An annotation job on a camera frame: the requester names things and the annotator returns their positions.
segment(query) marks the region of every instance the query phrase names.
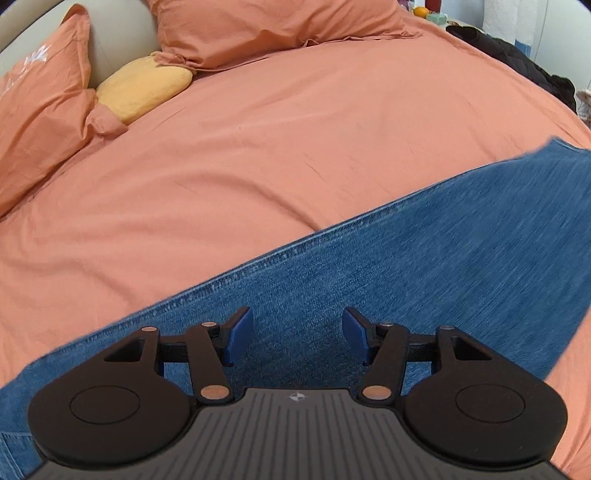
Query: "orange fruit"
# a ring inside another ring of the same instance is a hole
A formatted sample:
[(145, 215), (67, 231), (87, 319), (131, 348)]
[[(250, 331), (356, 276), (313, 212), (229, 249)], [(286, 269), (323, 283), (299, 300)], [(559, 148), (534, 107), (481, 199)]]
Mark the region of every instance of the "orange fruit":
[(427, 7), (415, 7), (413, 14), (417, 17), (427, 18), (427, 15), (431, 13)]

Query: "orange pillow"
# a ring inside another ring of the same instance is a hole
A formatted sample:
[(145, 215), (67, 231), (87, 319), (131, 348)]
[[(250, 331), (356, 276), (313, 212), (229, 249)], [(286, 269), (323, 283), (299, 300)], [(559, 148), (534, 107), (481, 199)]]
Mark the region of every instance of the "orange pillow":
[(228, 68), (272, 51), (360, 37), (413, 37), (396, 0), (146, 0), (161, 64)]
[(74, 5), (57, 31), (0, 79), (0, 217), (91, 140), (126, 130), (87, 89), (89, 34), (88, 13)]

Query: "yellow cushion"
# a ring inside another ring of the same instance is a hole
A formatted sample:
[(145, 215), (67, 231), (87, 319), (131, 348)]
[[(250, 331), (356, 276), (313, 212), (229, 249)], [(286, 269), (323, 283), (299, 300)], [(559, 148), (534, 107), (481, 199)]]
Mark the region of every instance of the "yellow cushion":
[(121, 67), (97, 87), (96, 95), (99, 103), (129, 125), (182, 92), (192, 79), (183, 67), (158, 65), (152, 53)]

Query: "red object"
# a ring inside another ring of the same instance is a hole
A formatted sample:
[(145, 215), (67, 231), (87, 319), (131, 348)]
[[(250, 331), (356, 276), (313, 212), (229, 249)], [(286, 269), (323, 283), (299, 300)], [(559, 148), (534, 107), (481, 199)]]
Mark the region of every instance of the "red object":
[(425, 0), (425, 7), (431, 12), (439, 13), (441, 11), (441, 0)]

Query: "ribbed rubber surface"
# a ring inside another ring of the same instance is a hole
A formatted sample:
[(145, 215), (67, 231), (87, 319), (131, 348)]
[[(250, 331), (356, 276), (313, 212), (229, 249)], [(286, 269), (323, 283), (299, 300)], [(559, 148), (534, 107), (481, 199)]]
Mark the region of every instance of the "ribbed rubber surface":
[(558, 480), (550, 464), (478, 472), (423, 451), (396, 415), (364, 407), (346, 390), (262, 390), (201, 411), (165, 452), (113, 471), (53, 463), (32, 480)]

